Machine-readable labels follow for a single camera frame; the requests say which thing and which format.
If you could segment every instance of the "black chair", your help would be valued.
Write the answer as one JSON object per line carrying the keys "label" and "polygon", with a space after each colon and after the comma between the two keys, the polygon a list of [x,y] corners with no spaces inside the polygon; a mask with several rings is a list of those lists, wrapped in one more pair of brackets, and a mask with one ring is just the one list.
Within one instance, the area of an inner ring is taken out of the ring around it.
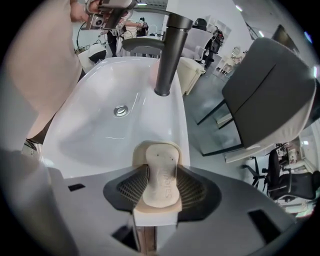
{"label": "black chair", "polygon": [[255,187],[257,188],[259,185],[259,180],[265,179],[264,186],[263,186],[263,190],[265,190],[265,187],[267,184],[267,179],[266,179],[267,176],[268,176],[268,180],[270,180],[270,184],[274,184],[274,185],[278,184],[281,165],[279,163],[277,149],[273,149],[269,153],[268,169],[266,169],[266,168],[262,169],[262,173],[267,174],[267,176],[260,175],[259,167],[258,167],[258,163],[257,163],[257,158],[253,156],[253,157],[251,157],[251,159],[254,159],[255,171],[248,165],[242,165],[242,168],[247,168],[250,171],[250,173],[253,175],[252,186],[255,185]]}
{"label": "black chair", "polygon": [[267,195],[273,200],[284,199],[287,202],[302,198],[313,200],[316,198],[316,190],[320,187],[320,172],[317,170],[313,173],[306,172],[301,174],[292,174],[291,169],[284,168],[283,171],[289,173],[280,176],[281,165],[279,162],[277,150],[273,149],[270,152],[268,160],[268,169],[263,168],[262,173],[267,173],[266,176],[259,174],[257,159],[255,161],[255,171],[248,165],[243,165],[253,175],[252,185],[257,188],[260,179],[264,180],[264,187],[267,185]]}
{"label": "black chair", "polygon": [[295,198],[313,200],[319,188],[320,172],[318,170],[301,174],[283,174],[278,184],[268,186],[268,196],[273,200],[290,201]]}

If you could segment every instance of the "sink basin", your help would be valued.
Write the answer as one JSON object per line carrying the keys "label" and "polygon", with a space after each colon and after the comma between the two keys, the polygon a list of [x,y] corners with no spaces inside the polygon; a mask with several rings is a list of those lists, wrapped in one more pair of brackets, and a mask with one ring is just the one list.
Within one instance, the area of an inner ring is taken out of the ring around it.
{"label": "sink basin", "polygon": [[167,141],[190,165],[185,108],[177,73],[170,95],[154,93],[158,59],[108,58],[83,77],[55,115],[42,161],[66,178],[132,166],[144,141]]}

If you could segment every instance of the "faucet spout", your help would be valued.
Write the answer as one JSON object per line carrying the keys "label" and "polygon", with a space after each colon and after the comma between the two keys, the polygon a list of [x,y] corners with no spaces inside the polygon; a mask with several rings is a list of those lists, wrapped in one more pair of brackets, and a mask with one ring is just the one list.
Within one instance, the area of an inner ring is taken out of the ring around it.
{"label": "faucet spout", "polygon": [[[159,12],[154,9],[149,9],[148,11]],[[170,94],[171,84],[174,80],[181,53],[186,43],[188,31],[193,24],[191,19],[178,14],[172,12],[165,12],[165,14],[169,15],[169,17],[166,23],[167,29],[163,41],[152,38],[131,38],[123,40],[122,42],[122,47],[129,52],[140,46],[153,47],[161,50],[158,76],[154,89],[154,92],[159,96],[168,96]]]}

